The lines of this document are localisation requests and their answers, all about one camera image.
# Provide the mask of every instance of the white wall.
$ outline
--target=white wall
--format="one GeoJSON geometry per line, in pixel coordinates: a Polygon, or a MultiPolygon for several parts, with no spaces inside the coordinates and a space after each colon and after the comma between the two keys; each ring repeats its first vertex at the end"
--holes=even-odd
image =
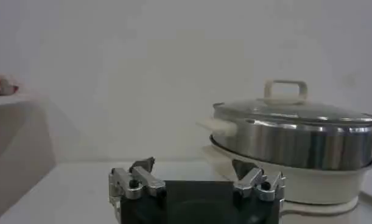
{"type": "Polygon", "coordinates": [[[0,0],[0,73],[43,99],[58,161],[193,158],[194,122],[267,79],[372,113],[372,0],[0,0]]]}

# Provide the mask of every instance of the white base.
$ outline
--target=white base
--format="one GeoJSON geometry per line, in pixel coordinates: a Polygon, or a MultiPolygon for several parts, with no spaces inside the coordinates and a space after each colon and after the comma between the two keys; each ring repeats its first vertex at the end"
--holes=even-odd
{"type": "MultiPolygon", "coordinates": [[[[0,224],[116,224],[107,201],[107,175],[113,167],[131,164],[60,164],[12,206],[0,224]]],[[[166,180],[223,180],[206,161],[157,162],[153,174],[166,180]]],[[[372,224],[372,206],[363,201],[353,212],[337,217],[286,215],[282,220],[283,224],[372,224]]]]}
{"type": "Polygon", "coordinates": [[[206,160],[225,178],[237,180],[232,159],[255,163],[266,172],[281,171],[286,179],[285,198],[288,201],[317,205],[347,203],[356,198],[366,167],[355,171],[323,171],[279,166],[239,156],[215,146],[202,149],[206,160]]]}

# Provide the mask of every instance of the pot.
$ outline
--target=pot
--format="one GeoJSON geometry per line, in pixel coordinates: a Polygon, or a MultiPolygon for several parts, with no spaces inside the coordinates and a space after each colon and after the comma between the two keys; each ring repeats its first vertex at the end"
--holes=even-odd
{"type": "Polygon", "coordinates": [[[358,170],[371,163],[372,115],[307,101],[302,81],[272,80],[264,97],[215,103],[199,124],[215,145],[268,163],[317,170],[358,170]],[[272,95],[276,83],[297,85],[296,97],[272,95]]]}

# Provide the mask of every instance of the white shelf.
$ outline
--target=white shelf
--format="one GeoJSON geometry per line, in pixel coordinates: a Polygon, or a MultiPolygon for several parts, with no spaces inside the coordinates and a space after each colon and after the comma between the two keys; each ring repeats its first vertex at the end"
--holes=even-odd
{"type": "Polygon", "coordinates": [[[20,103],[20,102],[27,102],[29,100],[30,100],[30,97],[26,93],[15,93],[10,96],[0,96],[0,106],[20,103]]]}

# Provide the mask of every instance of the small object on shelf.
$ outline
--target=small object on shelf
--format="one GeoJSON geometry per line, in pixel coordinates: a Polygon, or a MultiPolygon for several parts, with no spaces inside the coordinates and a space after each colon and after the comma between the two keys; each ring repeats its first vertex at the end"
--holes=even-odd
{"type": "Polygon", "coordinates": [[[16,93],[18,86],[13,85],[4,75],[0,75],[0,96],[9,96],[16,93]]]}

